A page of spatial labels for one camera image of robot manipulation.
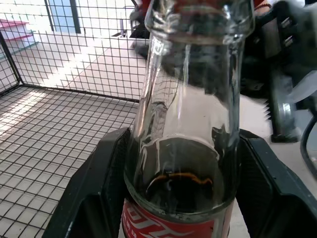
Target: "sunlight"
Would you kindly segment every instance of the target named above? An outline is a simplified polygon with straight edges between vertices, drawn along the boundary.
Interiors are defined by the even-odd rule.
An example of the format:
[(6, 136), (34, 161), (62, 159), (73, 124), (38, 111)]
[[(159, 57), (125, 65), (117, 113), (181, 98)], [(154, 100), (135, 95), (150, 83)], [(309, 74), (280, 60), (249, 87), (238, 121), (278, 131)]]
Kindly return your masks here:
[[(51, 74), (47, 79), (43, 80), (41, 86), (53, 87), (53, 86), (68, 86), (69, 83), (73, 82), (74, 79), (79, 76), (85, 68), (91, 63), (97, 60), (98, 57), (102, 56), (103, 53), (96, 55), (96, 47), (101, 47), (99, 39), (93, 39), (89, 42), (89, 46), (81, 47), (81, 53), (75, 54), (75, 57), (65, 64), (63, 68), (60, 68), (57, 72)], [(69, 80), (67, 76), (73, 76), (73, 80)]]
[(45, 93), (30, 92), (15, 103), (17, 104), (9, 112), (0, 115), (0, 138), (5, 136), (13, 126), (29, 116), (27, 112), (46, 96)]

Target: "cola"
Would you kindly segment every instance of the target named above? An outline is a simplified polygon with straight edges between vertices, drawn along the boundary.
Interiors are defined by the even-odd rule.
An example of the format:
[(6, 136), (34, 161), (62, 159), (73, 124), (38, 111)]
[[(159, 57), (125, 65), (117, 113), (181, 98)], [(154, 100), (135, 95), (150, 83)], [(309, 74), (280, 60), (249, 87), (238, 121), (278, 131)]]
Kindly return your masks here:
[(126, 237), (227, 237), (252, 13), (248, 0), (152, 0), (147, 71), (124, 171)]
[(191, 172), (160, 173), (145, 191), (145, 198), (158, 207), (175, 212), (196, 212), (201, 206), (211, 207), (212, 179), (199, 178)]

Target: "mesh floor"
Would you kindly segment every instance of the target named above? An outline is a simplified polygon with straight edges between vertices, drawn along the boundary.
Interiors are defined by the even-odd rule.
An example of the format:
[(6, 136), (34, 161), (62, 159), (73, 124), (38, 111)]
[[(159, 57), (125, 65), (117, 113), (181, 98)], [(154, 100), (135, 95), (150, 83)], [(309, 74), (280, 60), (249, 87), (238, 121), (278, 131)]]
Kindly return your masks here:
[(41, 237), (71, 176), (137, 106), (27, 87), (0, 98), (0, 236)]
[[(75, 89), (138, 100), (146, 61), (130, 38), (131, 0), (0, 0), (0, 60), (7, 46), (21, 80), (29, 85)], [(145, 28), (138, 29), (141, 34)], [(16, 84), (0, 62), (0, 91)]]

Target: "wire mesh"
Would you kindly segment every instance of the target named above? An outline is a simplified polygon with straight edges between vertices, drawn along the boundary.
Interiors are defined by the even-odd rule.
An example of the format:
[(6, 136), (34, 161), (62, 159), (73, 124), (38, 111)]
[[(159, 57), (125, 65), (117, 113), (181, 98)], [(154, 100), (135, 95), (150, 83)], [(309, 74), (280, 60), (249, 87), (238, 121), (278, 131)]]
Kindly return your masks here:
[(18, 84), (9, 61), (1, 50), (2, 49), (0, 49), (0, 55), (2, 54), (3, 56), (2, 59), (0, 59), (0, 93)]
[(20, 87), (0, 98), (0, 235), (41, 237), (69, 179), (136, 103)]
[(145, 77), (131, 46), (147, 43), (129, 38), (134, 9), (130, 0), (0, 0), (0, 93), (22, 84), (0, 97), (0, 237), (41, 237), (98, 141), (131, 125)]
[(26, 84), (139, 99), (145, 60), (130, 0), (0, 0), (0, 28)]

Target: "coca-cola label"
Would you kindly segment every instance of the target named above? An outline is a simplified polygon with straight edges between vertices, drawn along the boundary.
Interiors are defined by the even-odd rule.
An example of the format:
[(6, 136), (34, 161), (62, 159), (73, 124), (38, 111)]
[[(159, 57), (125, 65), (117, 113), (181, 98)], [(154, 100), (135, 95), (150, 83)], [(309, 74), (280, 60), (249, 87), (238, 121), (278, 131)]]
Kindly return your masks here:
[(173, 223), (154, 216), (125, 200), (122, 226), (127, 238), (211, 238), (214, 221), (198, 224)]

